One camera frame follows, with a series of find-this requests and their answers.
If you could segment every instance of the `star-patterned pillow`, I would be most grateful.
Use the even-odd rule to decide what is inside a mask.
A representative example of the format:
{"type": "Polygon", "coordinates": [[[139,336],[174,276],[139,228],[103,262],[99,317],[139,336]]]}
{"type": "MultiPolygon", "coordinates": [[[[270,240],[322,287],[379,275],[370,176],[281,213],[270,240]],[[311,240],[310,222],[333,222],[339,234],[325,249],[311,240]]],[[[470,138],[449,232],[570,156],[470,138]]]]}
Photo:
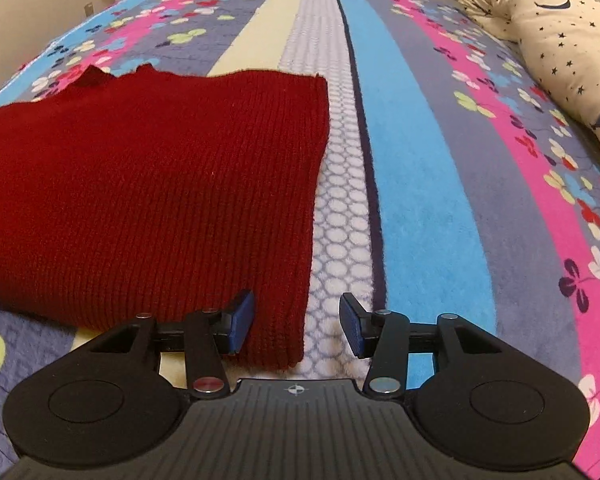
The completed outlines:
{"type": "Polygon", "coordinates": [[[600,140],[600,2],[459,0],[501,40],[517,41],[528,72],[600,140]]]}

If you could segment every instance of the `cross logo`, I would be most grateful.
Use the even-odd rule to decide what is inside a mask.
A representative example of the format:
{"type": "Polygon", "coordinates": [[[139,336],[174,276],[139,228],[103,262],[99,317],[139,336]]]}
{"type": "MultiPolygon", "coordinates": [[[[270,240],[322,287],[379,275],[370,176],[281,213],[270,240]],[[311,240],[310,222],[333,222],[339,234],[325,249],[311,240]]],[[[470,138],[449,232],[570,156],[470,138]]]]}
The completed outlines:
{"type": "Polygon", "coordinates": [[[294,384],[293,386],[289,386],[286,389],[291,395],[293,396],[298,396],[300,394],[304,394],[306,391],[306,388],[304,386],[300,386],[300,384],[294,384]]]}

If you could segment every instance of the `bedspread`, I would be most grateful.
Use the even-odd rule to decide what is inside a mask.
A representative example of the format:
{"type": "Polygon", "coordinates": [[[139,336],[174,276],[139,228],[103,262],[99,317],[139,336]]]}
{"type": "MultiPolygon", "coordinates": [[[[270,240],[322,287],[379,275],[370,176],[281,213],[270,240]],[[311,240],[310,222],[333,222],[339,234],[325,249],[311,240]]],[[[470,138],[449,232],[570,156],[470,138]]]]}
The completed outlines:
{"type": "MultiPolygon", "coordinates": [[[[0,106],[62,91],[90,64],[145,63],[327,79],[304,359],[278,376],[364,376],[338,322],[343,291],[414,322],[457,312],[579,385],[591,426],[576,464],[600,478],[600,169],[504,44],[443,0],[123,0],[50,44],[0,106]]],[[[0,410],[90,336],[0,310],[0,410]]],[[[180,364],[163,363],[176,384],[180,364]]],[[[431,373],[414,356],[409,386],[431,373]]],[[[0,472],[14,460],[0,421],[0,472]]]]}

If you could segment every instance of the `black object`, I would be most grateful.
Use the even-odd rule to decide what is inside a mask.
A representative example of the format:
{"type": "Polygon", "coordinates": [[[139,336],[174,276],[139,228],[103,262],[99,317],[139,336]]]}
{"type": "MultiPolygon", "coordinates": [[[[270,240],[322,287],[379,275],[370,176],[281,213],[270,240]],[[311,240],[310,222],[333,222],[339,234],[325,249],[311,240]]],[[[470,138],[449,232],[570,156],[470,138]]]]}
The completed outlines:
{"type": "Polygon", "coordinates": [[[23,456],[4,480],[476,479],[577,480],[589,425],[571,382],[455,314],[436,325],[352,294],[340,323],[359,358],[351,380],[241,380],[231,393],[219,353],[237,352],[253,319],[243,291],[182,324],[140,315],[20,383],[4,426],[23,456]],[[156,370],[184,351],[188,389],[156,370]],[[435,374],[406,389],[410,353],[435,374]]]}

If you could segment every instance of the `clothing item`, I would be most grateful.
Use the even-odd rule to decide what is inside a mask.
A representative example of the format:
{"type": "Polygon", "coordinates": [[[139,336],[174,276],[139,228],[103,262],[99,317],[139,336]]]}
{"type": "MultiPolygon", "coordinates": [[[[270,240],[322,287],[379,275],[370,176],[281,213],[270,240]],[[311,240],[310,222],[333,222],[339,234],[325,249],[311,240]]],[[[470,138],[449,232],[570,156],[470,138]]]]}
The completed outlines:
{"type": "Polygon", "coordinates": [[[240,359],[296,364],[328,131],[326,81],[274,71],[89,67],[0,108],[0,305],[105,330],[250,288],[240,359]]]}

